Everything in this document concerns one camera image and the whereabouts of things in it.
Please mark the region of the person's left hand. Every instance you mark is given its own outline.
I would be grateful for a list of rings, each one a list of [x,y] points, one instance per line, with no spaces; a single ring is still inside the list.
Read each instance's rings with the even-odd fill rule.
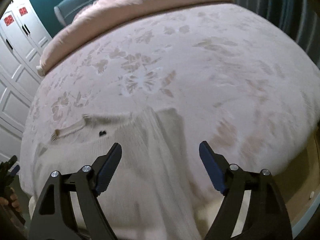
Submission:
[[[15,193],[15,190],[10,188],[10,196],[9,197],[0,197],[1,206],[11,205],[18,213],[22,213],[22,209],[20,207],[20,203],[18,201],[18,196]]]

